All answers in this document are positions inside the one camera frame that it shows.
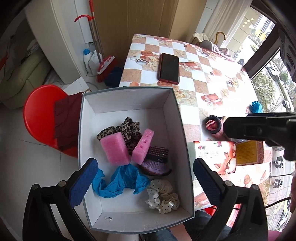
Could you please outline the red round stool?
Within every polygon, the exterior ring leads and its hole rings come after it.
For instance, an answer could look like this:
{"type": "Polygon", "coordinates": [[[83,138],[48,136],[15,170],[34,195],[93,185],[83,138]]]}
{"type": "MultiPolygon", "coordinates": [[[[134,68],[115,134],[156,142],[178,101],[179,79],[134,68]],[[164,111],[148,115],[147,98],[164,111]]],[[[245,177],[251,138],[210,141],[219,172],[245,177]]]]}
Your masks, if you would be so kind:
{"type": "Polygon", "coordinates": [[[34,89],[23,106],[23,121],[28,133],[38,142],[59,150],[54,138],[54,104],[68,94],[56,85],[34,89]]]}

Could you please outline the white tissue pack fox print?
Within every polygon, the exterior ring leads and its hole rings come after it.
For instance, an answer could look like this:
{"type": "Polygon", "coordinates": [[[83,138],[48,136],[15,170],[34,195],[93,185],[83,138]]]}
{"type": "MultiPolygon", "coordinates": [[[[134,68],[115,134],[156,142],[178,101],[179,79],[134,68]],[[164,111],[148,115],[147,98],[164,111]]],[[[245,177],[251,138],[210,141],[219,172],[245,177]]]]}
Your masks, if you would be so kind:
{"type": "Polygon", "coordinates": [[[219,175],[234,173],[236,170],[236,144],[227,141],[194,141],[187,143],[193,180],[193,162],[202,158],[212,171],[219,175]]]}

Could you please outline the pink knitted sock roll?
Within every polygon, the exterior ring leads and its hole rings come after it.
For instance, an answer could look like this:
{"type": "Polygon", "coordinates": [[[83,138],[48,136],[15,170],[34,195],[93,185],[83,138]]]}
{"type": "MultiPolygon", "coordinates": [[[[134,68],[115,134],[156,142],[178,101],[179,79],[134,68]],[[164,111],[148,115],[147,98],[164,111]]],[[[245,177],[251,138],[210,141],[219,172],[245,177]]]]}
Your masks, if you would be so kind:
{"type": "Polygon", "coordinates": [[[227,141],[228,138],[224,134],[224,122],[226,117],[218,117],[210,115],[203,120],[203,129],[209,135],[208,141],[227,141]]]}

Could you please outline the purple knitted hair band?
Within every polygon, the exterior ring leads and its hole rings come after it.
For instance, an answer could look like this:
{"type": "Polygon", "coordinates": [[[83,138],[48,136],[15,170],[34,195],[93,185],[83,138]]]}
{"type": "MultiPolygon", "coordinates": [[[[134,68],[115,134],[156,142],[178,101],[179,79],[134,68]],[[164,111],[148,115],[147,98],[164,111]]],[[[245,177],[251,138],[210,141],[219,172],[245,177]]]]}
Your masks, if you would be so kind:
{"type": "Polygon", "coordinates": [[[164,147],[150,146],[139,168],[150,176],[168,176],[172,170],[168,164],[169,150],[164,147]]]}

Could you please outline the white cardboard box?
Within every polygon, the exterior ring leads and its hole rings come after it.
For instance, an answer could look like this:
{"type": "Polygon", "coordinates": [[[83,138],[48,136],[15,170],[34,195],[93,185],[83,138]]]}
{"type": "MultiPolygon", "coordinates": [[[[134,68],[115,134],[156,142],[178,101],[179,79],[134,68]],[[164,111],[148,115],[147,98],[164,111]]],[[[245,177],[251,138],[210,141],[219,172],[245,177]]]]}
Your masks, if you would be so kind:
{"type": "Polygon", "coordinates": [[[104,198],[88,188],[84,209],[92,230],[107,233],[144,234],[169,228],[194,217],[193,182],[185,131],[174,90],[169,87],[119,87],[83,94],[79,121],[78,161],[83,166],[93,158],[103,178],[110,180],[116,168],[125,163],[121,155],[112,162],[97,135],[110,126],[121,125],[126,118],[139,122],[139,131],[152,136],[136,145],[129,163],[140,167],[150,146],[163,147],[168,153],[166,180],[178,195],[179,207],[156,208],[158,194],[138,194],[126,188],[117,197],[104,198]]]}

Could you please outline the white cabinet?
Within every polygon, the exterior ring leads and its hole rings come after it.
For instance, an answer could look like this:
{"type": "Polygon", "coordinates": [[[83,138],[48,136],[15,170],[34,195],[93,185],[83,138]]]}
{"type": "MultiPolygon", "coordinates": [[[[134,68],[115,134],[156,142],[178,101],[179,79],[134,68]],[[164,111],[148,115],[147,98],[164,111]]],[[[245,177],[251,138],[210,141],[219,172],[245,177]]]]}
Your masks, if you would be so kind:
{"type": "Polygon", "coordinates": [[[29,26],[46,58],[65,84],[83,77],[95,80],[87,73],[83,50],[93,42],[86,18],[90,15],[89,1],[30,1],[25,7],[29,26]]]}

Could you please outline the cream polka dot scrunchie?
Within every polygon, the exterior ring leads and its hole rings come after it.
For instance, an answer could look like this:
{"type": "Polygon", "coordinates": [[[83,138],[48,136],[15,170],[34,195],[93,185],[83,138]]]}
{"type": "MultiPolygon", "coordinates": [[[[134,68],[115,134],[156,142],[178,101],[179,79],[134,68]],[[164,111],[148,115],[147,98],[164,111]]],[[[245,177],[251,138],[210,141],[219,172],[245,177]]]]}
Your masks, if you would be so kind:
{"type": "Polygon", "coordinates": [[[156,209],[160,214],[166,214],[179,208],[179,196],[173,192],[173,187],[169,181],[163,179],[151,180],[146,190],[149,197],[145,203],[150,209],[156,209]]]}

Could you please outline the leopard print scrunchie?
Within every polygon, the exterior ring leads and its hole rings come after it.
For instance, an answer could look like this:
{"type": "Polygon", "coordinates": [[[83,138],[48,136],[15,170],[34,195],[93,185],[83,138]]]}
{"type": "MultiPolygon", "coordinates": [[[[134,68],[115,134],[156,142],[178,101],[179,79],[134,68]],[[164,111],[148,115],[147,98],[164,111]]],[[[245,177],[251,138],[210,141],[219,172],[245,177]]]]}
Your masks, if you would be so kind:
{"type": "Polygon", "coordinates": [[[121,125],[117,127],[114,127],[114,126],[107,127],[101,132],[99,132],[96,137],[100,141],[103,137],[106,137],[108,135],[111,135],[114,133],[121,133],[125,141],[125,145],[127,147],[128,153],[131,156],[133,150],[135,149],[138,142],[140,141],[140,138],[142,137],[142,134],[139,132],[139,130],[140,130],[139,122],[132,121],[130,117],[127,117],[121,125]]]}

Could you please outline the red white broom head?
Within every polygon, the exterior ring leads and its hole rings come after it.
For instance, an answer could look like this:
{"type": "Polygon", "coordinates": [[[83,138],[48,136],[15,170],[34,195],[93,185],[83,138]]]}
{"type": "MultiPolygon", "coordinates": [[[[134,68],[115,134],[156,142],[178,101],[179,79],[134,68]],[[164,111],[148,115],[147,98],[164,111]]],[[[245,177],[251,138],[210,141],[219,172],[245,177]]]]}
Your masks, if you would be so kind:
{"type": "Polygon", "coordinates": [[[117,59],[115,56],[108,56],[103,58],[102,63],[100,63],[97,71],[97,82],[103,82],[107,76],[112,72],[114,67],[117,65],[117,59]]]}

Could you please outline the blue glove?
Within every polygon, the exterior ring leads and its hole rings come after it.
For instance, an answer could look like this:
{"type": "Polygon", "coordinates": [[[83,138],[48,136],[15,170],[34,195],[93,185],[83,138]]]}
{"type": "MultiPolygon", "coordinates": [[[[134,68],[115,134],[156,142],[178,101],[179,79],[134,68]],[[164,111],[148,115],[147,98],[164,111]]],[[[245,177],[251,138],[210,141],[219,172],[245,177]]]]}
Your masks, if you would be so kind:
{"type": "Polygon", "coordinates": [[[98,169],[92,181],[93,191],[103,198],[117,197],[126,188],[133,189],[133,194],[137,195],[151,183],[151,180],[132,164],[117,167],[108,184],[104,180],[104,177],[103,171],[98,169]]]}

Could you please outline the checkered patterned tablecloth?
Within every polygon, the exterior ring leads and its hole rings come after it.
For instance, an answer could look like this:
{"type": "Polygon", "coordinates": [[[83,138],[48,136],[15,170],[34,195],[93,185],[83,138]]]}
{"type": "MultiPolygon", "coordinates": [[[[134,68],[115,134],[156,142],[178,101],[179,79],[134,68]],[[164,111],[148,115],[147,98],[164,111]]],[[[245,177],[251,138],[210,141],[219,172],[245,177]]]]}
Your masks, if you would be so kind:
{"type": "MultiPolygon", "coordinates": [[[[203,120],[246,116],[246,108],[256,101],[255,91],[244,69],[230,59],[179,40],[134,34],[120,85],[164,86],[157,78],[159,56],[178,56],[180,82],[173,86],[186,140],[208,141],[203,120]]],[[[234,173],[221,175],[237,186],[262,186],[270,175],[270,162],[237,166],[234,173]]]]}

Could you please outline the black smartphone red case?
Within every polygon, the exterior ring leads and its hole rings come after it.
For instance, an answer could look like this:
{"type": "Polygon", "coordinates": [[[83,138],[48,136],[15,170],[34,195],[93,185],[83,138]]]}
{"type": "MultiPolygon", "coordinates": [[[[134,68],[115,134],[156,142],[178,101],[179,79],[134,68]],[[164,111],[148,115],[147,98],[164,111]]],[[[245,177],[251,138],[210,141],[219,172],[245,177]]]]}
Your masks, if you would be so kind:
{"type": "Polygon", "coordinates": [[[159,56],[158,80],[178,85],[180,82],[179,58],[162,53],[159,56]]]}

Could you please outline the pink foam sponge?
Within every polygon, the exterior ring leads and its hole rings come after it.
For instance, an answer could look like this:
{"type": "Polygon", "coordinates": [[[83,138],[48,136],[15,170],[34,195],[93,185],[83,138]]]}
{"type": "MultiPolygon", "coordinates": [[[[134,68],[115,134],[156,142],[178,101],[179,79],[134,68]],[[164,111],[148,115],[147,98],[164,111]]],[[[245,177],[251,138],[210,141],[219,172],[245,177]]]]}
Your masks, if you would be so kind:
{"type": "Polygon", "coordinates": [[[154,136],[154,131],[146,129],[144,134],[140,138],[138,144],[132,152],[132,161],[141,165],[148,153],[152,138],[154,136]]]}
{"type": "Polygon", "coordinates": [[[122,133],[114,133],[103,137],[100,143],[110,164],[125,166],[130,163],[130,155],[122,133]]]}

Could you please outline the dark red cloth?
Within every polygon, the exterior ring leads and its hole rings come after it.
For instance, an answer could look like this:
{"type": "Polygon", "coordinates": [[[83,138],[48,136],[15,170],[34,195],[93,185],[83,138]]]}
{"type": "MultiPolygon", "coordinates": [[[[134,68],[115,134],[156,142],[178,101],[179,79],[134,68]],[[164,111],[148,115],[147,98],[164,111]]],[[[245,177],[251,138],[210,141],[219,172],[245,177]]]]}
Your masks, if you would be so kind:
{"type": "Polygon", "coordinates": [[[83,92],[78,92],[54,104],[54,138],[61,151],[78,146],[82,96],[83,92]]]}

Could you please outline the white bottle blue cap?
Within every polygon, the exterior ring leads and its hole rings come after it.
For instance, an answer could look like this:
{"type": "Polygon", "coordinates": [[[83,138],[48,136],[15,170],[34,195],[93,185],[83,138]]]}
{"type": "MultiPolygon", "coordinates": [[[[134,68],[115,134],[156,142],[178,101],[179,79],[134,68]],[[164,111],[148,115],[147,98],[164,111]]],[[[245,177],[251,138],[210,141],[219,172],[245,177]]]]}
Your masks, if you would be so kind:
{"type": "Polygon", "coordinates": [[[92,57],[92,52],[88,48],[84,49],[83,50],[83,61],[85,64],[86,71],[88,73],[92,73],[91,68],[89,66],[89,61],[91,60],[91,57],[92,57]]]}

